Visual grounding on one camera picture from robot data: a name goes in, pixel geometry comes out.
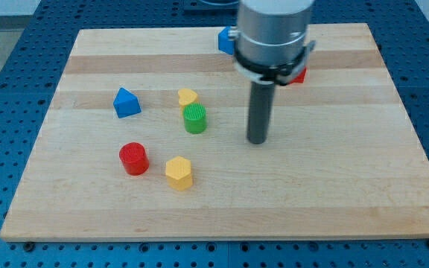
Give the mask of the blue block behind arm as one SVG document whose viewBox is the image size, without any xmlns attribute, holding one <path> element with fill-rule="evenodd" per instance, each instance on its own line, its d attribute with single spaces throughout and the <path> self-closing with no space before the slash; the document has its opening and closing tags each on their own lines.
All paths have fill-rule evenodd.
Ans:
<svg viewBox="0 0 429 268">
<path fill-rule="evenodd" d="M 235 46 L 234 42 L 229 38 L 230 30 L 231 27 L 227 26 L 217 35 L 217 47 L 219 51 L 232 56 Z"/>
</svg>

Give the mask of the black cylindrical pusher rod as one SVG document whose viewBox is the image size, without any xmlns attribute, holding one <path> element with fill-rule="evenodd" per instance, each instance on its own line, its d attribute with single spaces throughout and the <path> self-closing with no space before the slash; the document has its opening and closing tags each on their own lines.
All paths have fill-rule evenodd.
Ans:
<svg viewBox="0 0 429 268">
<path fill-rule="evenodd" d="M 247 139 L 252 144 L 262 144 L 267 139 L 275 88 L 273 83 L 251 83 Z"/>
</svg>

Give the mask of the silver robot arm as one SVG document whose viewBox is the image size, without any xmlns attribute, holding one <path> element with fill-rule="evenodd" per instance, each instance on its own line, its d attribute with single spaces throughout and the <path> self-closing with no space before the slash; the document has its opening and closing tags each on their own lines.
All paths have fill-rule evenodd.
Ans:
<svg viewBox="0 0 429 268">
<path fill-rule="evenodd" d="M 307 67 L 315 41 L 306 42 L 314 0 L 243 0 L 229 30 L 235 68 L 251 81 L 247 140 L 267 139 L 274 93 Z"/>
</svg>

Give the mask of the red block behind arm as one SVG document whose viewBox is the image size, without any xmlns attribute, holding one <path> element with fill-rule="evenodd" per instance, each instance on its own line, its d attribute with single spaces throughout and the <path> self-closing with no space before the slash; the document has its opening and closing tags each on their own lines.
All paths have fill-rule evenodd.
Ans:
<svg viewBox="0 0 429 268">
<path fill-rule="evenodd" d="M 295 77 L 294 79 L 292 79 L 292 81 L 290 81 L 290 84 L 292 84 L 292 83 L 304 83 L 306 73 L 307 73 L 307 68 L 303 68 L 303 70 L 299 73 L 299 75 L 297 77 Z"/>
</svg>

